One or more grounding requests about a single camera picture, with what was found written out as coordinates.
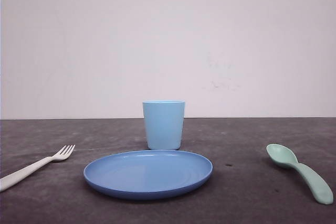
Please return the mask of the light blue plastic cup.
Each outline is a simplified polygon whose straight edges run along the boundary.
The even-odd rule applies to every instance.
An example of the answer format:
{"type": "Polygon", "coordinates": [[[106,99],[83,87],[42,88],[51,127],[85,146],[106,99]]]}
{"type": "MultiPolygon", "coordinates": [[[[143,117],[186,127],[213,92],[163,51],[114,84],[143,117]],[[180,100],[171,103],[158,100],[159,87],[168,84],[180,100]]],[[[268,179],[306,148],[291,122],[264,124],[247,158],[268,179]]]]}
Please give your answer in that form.
{"type": "Polygon", "coordinates": [[[181,100],[144,101],[143,115],[148,148],[177,150],[181,146],[185,102],[181,100]]]}

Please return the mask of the mint green plastic spoon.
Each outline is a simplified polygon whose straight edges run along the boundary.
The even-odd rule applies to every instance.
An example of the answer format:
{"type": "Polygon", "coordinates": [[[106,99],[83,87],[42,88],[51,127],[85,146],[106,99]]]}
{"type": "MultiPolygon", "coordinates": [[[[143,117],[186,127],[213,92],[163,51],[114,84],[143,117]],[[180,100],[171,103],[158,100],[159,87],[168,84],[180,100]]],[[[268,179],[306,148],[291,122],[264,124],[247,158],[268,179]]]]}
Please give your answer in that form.
{"type": "Polygon", "coordinates": [[[312,168],[300,163],[295,153],[286,146],[271,143],[266,146],[271,160],[282,168],[295,169],[308,185],[314,199],[323,205],[331,205],[334,195],[327,182],[312,168]]]}

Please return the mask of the white plastic fork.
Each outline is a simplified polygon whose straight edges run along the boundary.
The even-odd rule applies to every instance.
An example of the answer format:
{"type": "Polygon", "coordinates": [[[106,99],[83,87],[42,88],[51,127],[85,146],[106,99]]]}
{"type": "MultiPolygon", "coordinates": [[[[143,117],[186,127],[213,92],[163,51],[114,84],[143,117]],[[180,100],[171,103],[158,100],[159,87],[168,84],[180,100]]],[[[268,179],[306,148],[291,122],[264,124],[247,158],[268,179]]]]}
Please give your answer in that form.
{"type": "Polygon", "coordinates": [[[1,178],[1,192],[9,189],[12,186],[15,186],[17,183],[21,182],[32,173],[51,162],[61,162],[66,160],[74,151],[75,147],[75,145],[65,145],[53,156],[47,156],[27,167],[24,167],[14,173],[11,173],[1,178]]]}

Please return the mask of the blue plastic plate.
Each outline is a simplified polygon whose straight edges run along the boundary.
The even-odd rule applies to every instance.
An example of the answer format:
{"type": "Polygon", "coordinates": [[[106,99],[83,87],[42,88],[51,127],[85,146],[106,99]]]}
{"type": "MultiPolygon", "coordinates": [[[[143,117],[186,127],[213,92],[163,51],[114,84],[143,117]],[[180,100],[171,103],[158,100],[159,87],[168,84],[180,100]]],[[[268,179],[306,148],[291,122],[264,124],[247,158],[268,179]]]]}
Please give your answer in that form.
{"type": "Polygon", "coordinates": [[[83,175],[94,190],[127,200],[176,197],[201,187],[213,172],[212,162],[196,153],[143,150],[104,156],[83,175]]]}

